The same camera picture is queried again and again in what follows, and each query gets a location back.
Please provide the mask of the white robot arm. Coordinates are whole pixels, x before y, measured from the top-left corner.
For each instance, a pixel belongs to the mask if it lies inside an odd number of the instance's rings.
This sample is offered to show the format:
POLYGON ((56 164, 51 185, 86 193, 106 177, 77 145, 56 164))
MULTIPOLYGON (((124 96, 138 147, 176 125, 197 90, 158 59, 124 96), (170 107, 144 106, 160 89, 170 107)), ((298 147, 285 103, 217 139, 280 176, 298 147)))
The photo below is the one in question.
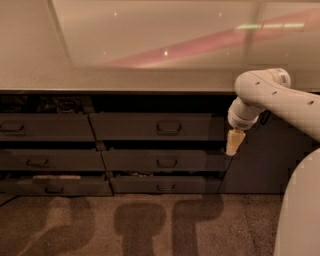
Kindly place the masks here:
MULTIPOLYGON (((244 72, 234 88, 237 98, 228 110, 227 155, 236 154, 245 131, 265 110, 320 141, 320 96, 293 89, 286 70, 244 72)), ((320 149, 304 157, 289 180, 273 256, 320 256, 320 149)))

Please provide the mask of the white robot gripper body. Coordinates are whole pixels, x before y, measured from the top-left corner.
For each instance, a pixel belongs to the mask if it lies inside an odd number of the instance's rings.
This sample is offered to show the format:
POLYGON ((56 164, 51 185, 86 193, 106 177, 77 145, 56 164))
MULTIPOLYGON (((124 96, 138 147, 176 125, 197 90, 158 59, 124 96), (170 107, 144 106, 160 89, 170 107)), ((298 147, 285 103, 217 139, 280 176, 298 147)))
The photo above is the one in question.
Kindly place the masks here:
POLYGON ((248 130, 258 120, 260 110, 256 107, 234 107, 228 110, 228 122, 234 129, 248 130))

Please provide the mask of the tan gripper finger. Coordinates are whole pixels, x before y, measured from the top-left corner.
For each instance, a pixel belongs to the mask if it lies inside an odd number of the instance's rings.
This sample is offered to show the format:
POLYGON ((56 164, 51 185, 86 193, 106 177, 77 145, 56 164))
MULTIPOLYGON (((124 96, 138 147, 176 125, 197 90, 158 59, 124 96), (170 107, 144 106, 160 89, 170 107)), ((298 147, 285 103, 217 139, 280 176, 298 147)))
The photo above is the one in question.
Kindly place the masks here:
POLYGON ((227 135, 226 154, 228 156, 234 156, 245 137, 246 134, 242 130, 230 130, 227 135))

